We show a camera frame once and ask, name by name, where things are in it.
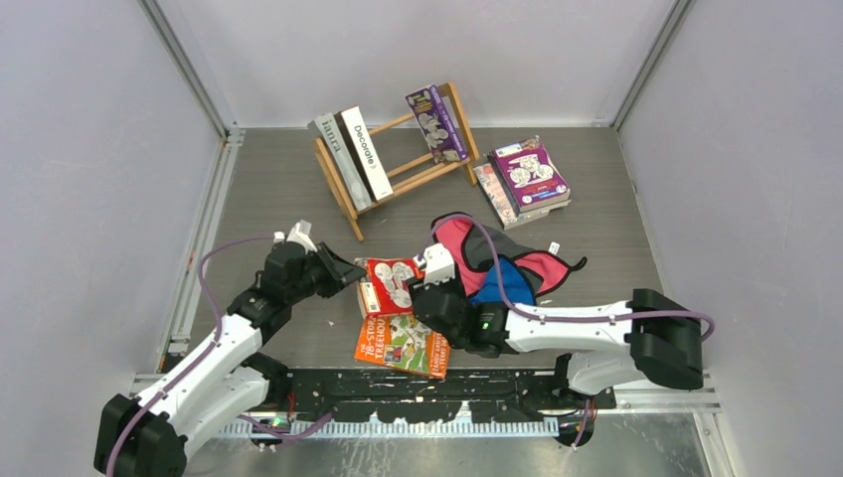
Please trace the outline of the red white illustrated book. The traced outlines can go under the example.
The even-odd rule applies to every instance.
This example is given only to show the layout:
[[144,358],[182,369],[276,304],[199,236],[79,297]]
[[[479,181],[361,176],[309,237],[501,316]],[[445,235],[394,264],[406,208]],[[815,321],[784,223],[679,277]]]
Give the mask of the red white illustrated book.
[[354,260],[366,272],[357,282],[362,316],[386,317],[412,315],[413,305],[408,281],[423,273],[411,258],[367,258]]

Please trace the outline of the wooden book rack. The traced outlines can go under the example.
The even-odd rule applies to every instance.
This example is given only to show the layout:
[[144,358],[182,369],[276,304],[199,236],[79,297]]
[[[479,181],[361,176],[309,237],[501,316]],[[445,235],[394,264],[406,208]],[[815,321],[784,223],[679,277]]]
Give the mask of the wooden book rack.
[[464,145],[466,146],[466,149],[468,150],[468,158],[461,162],[436,163],[433,160],[429,150],[427,149],[425,154],[423,154],[422,156],[389,170],[386,165],[387,153],[385,152],[384,148],[378,147],[375,144],[374,137],[379,133],[385,132],[408,121],[411,121],[415,125],[418,125],[416,119],[414,118],[413,113],[411,111],[410,113],[403,115],[395,120],[386,122],[373,128],[369,128],[366,124],[366,121],[364,120],[394,190],[394,194],[392,196],[380,202],[375,202],[373,199],[372,191],[370,186],[368,185],[362,165],[359,162],[357,154],[349,140],[348,133],[345,130],[341,119],[339,118],[339,111],[336,113],[331,113],[337,120],[342,136],[346,142],[346,145],[348,146],[348,149],[350,150],[351,156],[354,162],[356,163],[358,171],[360,172],[360,175],[363,178],[366,188],[369,191],[373,201],[373,205],[367,209],[364,209],[363,211],[357,212],[355,210],[355,207],[351,202],[342,177],[338,172],[338,169],[330,152],[326,149],[326,145],[323,142],[322,138],[319,136],[315,136],[308,128],[312,134],[311,146],[317,159],[317,162],[320,165],[320,168],[326,178],[328,188],[331,191],[333,197],[335,198],[340,208],[340,211],[343,213],[348,223],[350,224],[354,236],[359,242],[362,242],[364,240],[363,233],[358,224],[360,216],[386,204],[392,199],[396,199],[400,196],[403,196],[408,192],[457,169],[464,170],[470,185],[475,185],[477,183],[477,178],[473,172],[473,167],[475,165],[475,162],[479,159],[479,151],[476,146],[475,139],[473,137],[467,118],[465,116],[457,88],[455,84],[451,81],[435,85],[438,87],[439,92],[442,94],[445,105],[452,119],[454,120],[456,131],[461,137]]

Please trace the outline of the grey Iantra book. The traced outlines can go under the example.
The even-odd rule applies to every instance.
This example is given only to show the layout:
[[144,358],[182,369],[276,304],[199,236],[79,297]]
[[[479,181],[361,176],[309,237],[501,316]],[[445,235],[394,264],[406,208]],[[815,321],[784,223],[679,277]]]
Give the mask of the grey Iantra book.
[[351,202],[357,212],[373,205],[373,201],[363,178],[358,171],[350,150],[342,136],[340,127],[331,113],[323,113],[308,123],[307,127],[315,136],[322,138],[330,152],[338,172],[342,177]]

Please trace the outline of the white Decorate Furniture book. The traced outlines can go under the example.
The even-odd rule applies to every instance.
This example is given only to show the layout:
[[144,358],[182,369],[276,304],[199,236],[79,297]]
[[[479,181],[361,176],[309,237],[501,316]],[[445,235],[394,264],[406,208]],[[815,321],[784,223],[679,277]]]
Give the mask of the white Decorate Furniture book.
[[394,194],[387,172],[378,155],[360,108],[355,105],[338,112],[349,140],[362,165],[375,202]]

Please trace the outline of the purple 52-Storey Treehouse book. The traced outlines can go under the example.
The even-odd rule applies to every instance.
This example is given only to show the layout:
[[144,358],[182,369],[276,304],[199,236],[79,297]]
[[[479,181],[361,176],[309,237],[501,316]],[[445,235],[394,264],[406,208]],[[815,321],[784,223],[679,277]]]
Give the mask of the purple 52-Storey Treehouse book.
[[411,92],[405,100],[436,163],[461,162],[468,158],[468,150],[436,85]]

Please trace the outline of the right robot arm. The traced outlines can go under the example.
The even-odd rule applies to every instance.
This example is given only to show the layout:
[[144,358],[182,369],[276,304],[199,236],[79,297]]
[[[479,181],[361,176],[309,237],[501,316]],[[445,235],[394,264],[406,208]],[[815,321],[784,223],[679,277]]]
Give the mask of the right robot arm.
[[471,303],[455,279],[411,279],[408,288],[415,317],[453,349],[486,359],[562,352],[561,374],[551,385],[563,407],[643,379],[682,391],[704,383],[702,344],[713,332],[712,319],[652,289],[594,307],[540,307],[501,299]]

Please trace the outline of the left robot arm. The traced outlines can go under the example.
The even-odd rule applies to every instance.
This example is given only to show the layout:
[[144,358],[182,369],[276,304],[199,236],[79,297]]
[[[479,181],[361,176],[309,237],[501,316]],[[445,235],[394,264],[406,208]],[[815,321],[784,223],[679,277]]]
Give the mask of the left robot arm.
[[253,284],[220,313],[199,347],[136,397],[117,394],[107,402],[94,469],[106,476],[180,476],[241,414],[288,404],[288,368],[260,348],[290,320],[293,305],[313,295],[330,298],[365,275],[323,242],[275,243]]

